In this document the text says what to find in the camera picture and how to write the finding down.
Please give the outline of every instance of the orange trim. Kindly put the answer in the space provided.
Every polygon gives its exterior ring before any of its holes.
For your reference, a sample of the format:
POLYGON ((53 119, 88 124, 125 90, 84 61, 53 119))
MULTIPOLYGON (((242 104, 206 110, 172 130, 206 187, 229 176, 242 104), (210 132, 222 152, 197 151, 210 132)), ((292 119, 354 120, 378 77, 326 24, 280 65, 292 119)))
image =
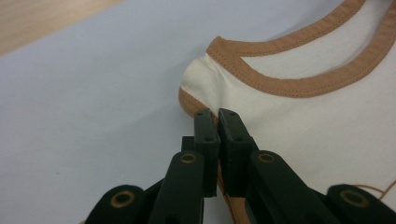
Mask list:
POLYGON ((371 43, 350 63, 314 77, 279 79, 251 68, 241 56, 262 56, 299 47, 344 24, 363 1, 346 0, 328 16, 291 35, 268 42, 248 43, 217 37, 207 49, 217 63, 250 87, 265 93, 305 98, 339 90, 370 74, 388 54, 396 39, 396 3, 383 18, 371 43))
POLYGON ((180 102, 180 105, 184 111, 191 117, 193 117, 194 114, 199 110, 207 108, 206 105, 202 104, 199 100, 188 94, 181 87, 178 90, 178 101, 180 102))

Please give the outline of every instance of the table surface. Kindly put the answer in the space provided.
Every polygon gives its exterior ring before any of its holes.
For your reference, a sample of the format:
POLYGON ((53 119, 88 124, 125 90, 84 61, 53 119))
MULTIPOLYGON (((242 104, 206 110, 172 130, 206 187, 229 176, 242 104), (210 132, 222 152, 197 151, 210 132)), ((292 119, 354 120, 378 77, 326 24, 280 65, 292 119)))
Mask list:
MULTIPOLYGON (((177 91, 212 39, 268 40, 340 4, 64 2, 0 0, 0 223, 79 223, 109 189, 156 183, 193 135, 177 91)), ((221 196, 204 223, 232 223, 221 196)))

